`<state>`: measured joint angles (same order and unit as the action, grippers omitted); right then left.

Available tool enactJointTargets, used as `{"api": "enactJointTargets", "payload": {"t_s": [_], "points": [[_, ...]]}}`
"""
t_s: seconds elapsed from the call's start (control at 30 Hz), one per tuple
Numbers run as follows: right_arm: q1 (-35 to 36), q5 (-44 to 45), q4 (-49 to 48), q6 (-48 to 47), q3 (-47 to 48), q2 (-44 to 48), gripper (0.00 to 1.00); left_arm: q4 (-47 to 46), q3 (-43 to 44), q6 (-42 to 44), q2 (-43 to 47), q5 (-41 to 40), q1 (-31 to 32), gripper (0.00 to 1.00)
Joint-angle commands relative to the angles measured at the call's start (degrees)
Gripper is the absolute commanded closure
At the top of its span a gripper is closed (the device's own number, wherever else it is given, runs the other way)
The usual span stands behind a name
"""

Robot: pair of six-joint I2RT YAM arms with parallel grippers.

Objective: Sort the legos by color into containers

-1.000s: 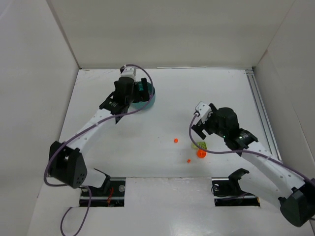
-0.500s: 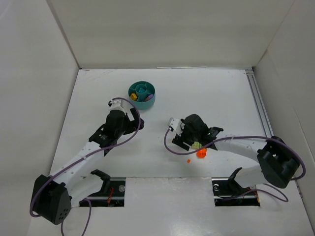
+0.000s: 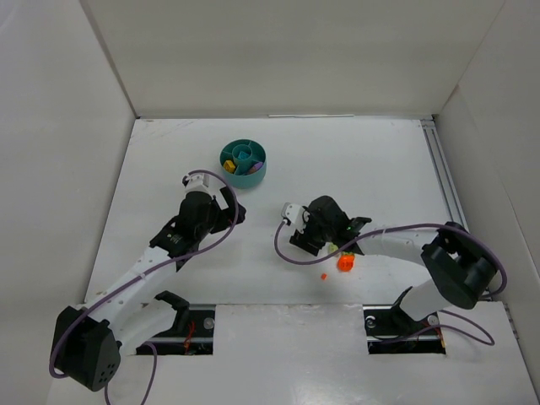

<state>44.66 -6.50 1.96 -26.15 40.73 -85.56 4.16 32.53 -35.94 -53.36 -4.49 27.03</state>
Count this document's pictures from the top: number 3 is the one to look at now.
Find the orange round lego piece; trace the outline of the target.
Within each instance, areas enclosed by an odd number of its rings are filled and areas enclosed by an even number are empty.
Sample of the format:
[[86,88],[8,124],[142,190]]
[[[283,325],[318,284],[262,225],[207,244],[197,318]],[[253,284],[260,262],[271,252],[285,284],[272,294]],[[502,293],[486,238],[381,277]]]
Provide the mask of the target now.
[[354,268],[354,255],[341,255],[337,260],[337,269],[342,273],[348,273]]

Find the yellow lego brick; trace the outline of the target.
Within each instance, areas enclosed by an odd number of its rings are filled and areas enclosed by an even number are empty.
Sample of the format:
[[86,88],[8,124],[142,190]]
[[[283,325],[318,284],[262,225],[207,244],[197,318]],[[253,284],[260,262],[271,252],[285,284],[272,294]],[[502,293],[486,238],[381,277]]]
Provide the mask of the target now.
[[230,174],[234,174],[236,170],[236,166],[234,162],[230,159],[226,160],[223,164],[224,169],[229,172]]

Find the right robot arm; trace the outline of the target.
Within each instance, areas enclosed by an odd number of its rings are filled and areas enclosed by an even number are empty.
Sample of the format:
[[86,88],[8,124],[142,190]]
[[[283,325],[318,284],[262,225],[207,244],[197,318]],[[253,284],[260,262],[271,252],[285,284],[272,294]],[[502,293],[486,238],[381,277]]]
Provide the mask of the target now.
[[282,223],[294,228],[291,245],[322,262],[320,250],[333,244],[337,252],[384,256],[424,267],[429,280],[402,292],[387,310],[399,327],[420,322],[455,306],[471,310],[496,274],[499,260],[481,241],[455,222],[382,227],[367,217],[350,218],[329,196],[309,205],[287,202]]

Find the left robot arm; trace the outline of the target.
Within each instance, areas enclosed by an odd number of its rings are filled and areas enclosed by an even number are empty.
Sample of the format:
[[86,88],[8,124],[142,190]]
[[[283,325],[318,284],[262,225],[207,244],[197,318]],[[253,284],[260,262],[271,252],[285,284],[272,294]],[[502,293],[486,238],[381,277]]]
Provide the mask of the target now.
[[92,392],[108,385],[122,357],[163,332],[190,326],[190,304],[165,285],[195,256],[208,235],[227,237],[246,210],[234,191],[220,193],[221,208],[205,186],[186,189],[179,213],[154,236],[137,262],[91,301],[66,307],[57,317],[49,372],[71,378]]

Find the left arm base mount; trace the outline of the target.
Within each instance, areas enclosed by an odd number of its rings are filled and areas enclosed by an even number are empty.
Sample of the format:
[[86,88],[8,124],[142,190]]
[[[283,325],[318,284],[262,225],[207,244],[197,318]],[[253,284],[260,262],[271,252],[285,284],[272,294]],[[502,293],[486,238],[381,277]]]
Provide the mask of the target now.
[[175,311],[175,317],[166,329],[149,339],[157,355],[198,356],[213,354],[213,335],[216,306],[190,304],[169,291],[154,297],[165,303],[166,309]]

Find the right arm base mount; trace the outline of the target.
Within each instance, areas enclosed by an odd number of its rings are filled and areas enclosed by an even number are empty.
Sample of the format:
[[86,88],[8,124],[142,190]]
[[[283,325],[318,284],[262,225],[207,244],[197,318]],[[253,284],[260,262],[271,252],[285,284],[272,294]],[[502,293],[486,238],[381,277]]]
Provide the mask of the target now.
[[436,312],[420,321],[390,305],[365,305],[364,329],[369,354],[445,354]]

